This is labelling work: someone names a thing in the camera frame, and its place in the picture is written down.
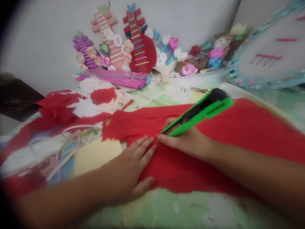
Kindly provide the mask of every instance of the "right hand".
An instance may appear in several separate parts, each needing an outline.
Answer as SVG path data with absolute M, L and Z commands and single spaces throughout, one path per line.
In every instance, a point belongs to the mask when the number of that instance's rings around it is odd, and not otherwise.
M 169 118 L 166 121 L 164 128 L 175 120 L 176 118 Z M 169 147 L 179 149 L 182 152 L 203 161 L 208 159 L 214 145 L 217 144 L 216 141 L 203 135 L 196 127 L 190 128 L 177 137 L 169 137 L 160 134 L 157 136 L 157 140 Z

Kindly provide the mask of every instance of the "green leaf decoration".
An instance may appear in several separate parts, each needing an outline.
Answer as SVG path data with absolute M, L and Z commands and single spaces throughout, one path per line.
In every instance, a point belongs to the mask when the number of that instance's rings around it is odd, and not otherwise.
M 78 36 L 79 38 L 82 38 L 82 37 L 83 37 L 82 32 L 81 32 L 81 31 L 77 31 L 77 36 Z

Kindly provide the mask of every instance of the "white wall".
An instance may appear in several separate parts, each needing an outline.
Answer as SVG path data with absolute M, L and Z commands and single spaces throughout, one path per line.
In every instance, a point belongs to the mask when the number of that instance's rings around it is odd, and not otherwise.
M 284 8 L 290 0 L 242 0 L 234 24 L 245 23 L 253 28 L 266 23 L 275 11 Z
M 118 18 L 115 33 L 123 35 L 127 5 L 141 7 L 148 26 L 173 37 L 187 51 L 216 33 L 229 31 L 240 0 L 110 0 Z M 27 1 L 11 23 L 0 59 L 0 71 L 10 71 L 42 95 L 71 88 L 79 72 L 73 36 L 80 30 L 95 47 L 102 41 L 90 20 L 103 0 Z

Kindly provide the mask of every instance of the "dark brown object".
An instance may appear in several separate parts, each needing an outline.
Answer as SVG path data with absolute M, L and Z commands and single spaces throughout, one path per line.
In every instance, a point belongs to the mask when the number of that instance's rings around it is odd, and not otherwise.
M 35 103 L 44 99 L 11 73 L 0 74 L 0 93 L 0 113 L 21 122 L 35 114 L 41 108 Z

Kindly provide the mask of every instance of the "paper flower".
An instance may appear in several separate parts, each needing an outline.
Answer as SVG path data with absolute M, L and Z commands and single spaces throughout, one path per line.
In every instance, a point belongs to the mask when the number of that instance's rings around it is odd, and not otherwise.
M 236 25 L 234 25 L 232 27 L 230 34 L 235 35 L 235 36 L 242 35 L 245 33 L 247 27 L 248 27 L 248 25 L 246 25 L 246 24 L 237 23 Z
M 110 28 L 104 29 L 103 33 L 108 41 L 114 40 L 114 32 Z
M 130 64 L 132 62 L 132 56 L 130 53 L 126 52 L 124 53 L 124 61 L 126 64 Z
M 117 68 L 116 68 L 115 66 L 113 66 L 113 65 L 110 65 L 110 66 L 108 67 L 108 70 L 109 70 L 109 71 L 116 71 Z
M 164 52 L 162 52 L 160 53 L 159 59 L 161 63 L 165 63 L 167 61 L 167 55 Z
M 134 45 L 131 40 L 127 40 L 124 43 L 125 52 L 131 53 L 134 50 Z
M 172 50 L 175 50 L 175 49 L 178 48 L 178 43 L 179 43 L 179 39 L 178 38 L 170 38 L 170 40 L 168 41 L 168 46 Z
M 190 55 L 195 55 L 196 53 L 199 53 L 200 52 L 200 46 L 198 45 L 194 45 L 192 46 L 191 50 L 190 50 Z
M 213 70 L 219 69 L 222 66 L 222 60 L 218 57 L 209 59 L 207 68 L 212 68 Z
M 229 46 L 231 41 L 225 39 L 225 38 L 219 38 L 218 40 L 215 41 L 213 48 L 217 49 L 225 49 Z
M 213 59 L 216 57 L 219 57 L 220 59 L 223 58 L 223 56 L 225 55 L 226 50 L 225 49 L 213 49 L 210 53 L 209 53 L 209 59 Z
M 99 67 L 103 66 L 101 58 L 99 56 L 96 56 L 96 58 L 94 59 L 94 62 Z
M 84 65 L 84 64 L 81 64 L 81 65 L 79 66 L 79 68 L 80 68 L 80 70 L 82 70 L 82 71 L 89 69 L 89 68 L 88 68 L 86 65 Z
M 170 36 L 169 35 L 163 35 L 163 37 L 162 37 L 162 43 L 164 44 L 164 45 L 167 45 L 168 44 L 168 42 L 169 42 L 169 40 L 170 40 Z
M 196 74 L 197 71 L 198 69 L 194 65 L 188 64 L 182 68 L 181 73 L 185 76 L 191 76 Z
M 144 33 L 146 36 L 148 36 L 150 39 L 153 39 L 153 29 L 150 27 L 147 27 Z
M 88 57 L 90 57 L 90 58 L 92 58 L 92 59 L 95 59 L 95 57 L 96 57 L 96 51 L 95 51 L 94 48 L 88 47 L 88 48 L 86 49 L 86 53 L 87 53 Z
M 84 54 L 77 51 L 77 54 L 76 54 L 76 59 L 78 60 L 79 63 L 81 64 L 84 64 L 86 62 L 86 59 L 84 57 Z
M 123 38 L 120 35 L 115 34 L 114 39 L 113 39 L 113 43 L 114 43 L 115 46 L 120 48 L 123 45 Z
M 122 70 L 125 72 L 131 72 L 131 68 L 128 65 L 123 65 Z
M 102 62 L 102 65 L 105 66 L 105 67 L 108 67 L 108 66 L 111 65 L 110 64 L 110 59 L 107 56 L 102 56 L 101 57 L 101 62 Z

